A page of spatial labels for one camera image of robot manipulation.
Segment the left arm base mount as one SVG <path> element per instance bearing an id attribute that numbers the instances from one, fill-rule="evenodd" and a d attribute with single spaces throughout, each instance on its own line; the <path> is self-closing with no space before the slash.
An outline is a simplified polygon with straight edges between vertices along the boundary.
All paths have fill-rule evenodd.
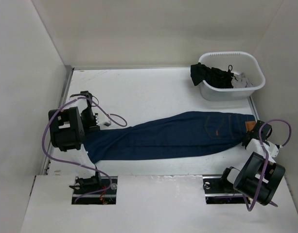
<path id="1" fill-rule="evenodd" d="M 115 205 L 118 191 L 118 177 L 102 177 L 100 174 L 90 178 L 76 177 L 72 189 L 73 205 Z"/>

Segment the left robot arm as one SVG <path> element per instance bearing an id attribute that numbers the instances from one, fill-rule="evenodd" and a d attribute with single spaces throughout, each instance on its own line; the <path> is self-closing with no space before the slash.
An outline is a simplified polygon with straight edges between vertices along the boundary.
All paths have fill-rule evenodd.
<path id="1" fill-rule="evenodd" d="M 71 95 L 62 110 L 48 112 L 49 126 L 46 130 L 50 131 L 53 147 L 68 153 L 71 164 L 79 164 L 76 182 L 86 183 L 87 190 L 95 194 L 101 191 L 102 181 L 84 147 L 85 137 L 100 130 L 98 114 L 92 110 L 92 99 L 89 91 Z"/>

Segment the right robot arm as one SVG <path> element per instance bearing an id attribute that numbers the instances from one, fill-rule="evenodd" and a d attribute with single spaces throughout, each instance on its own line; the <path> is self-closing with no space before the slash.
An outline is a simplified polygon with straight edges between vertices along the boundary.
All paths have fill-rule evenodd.
<path id="1" fill-rule="evenodd" d="M 288 127 L 287 140 L 282 144 L 269 141 L 273 129 L 270 123 L 282 122 Z M 251 212 L 256 203 L 277 207 L 272 198 L 285 174 L 285 168 L 275 162 L 279 150 L 285 147 L 291 138 L 291 125 L 282 119 L 267 122 L 260 120 L 245 123 L 246 135 L 242 146 L 250 153 L 248 160 L 238 169 L 233 166 L 224 171 L 219 179 L 219 187 L 224 192 L 232 189 L 242 194 L 246 208 Z"/>

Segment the dark blue denim trousers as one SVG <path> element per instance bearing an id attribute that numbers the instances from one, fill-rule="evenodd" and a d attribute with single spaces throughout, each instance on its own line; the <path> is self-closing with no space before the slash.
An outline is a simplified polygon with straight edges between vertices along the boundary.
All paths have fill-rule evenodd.
<path id="1" fill-rule="evenodd" d="M 100 130 L 85 137 L 93 163 L 212 155 L 241 143 L 253 115 L 185 112 L 136 126 Z"/>

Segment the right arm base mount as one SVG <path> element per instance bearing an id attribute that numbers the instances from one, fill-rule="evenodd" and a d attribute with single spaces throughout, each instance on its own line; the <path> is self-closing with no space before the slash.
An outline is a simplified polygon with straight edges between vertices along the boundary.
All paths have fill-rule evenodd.
<path id="1" fill-rule="evenodd" d="M 204 175 L 203 189 L 206 204 L 250 204 L 250 198 L 233 188 L 240 170 L 227 167 L 220 175 Z"/>

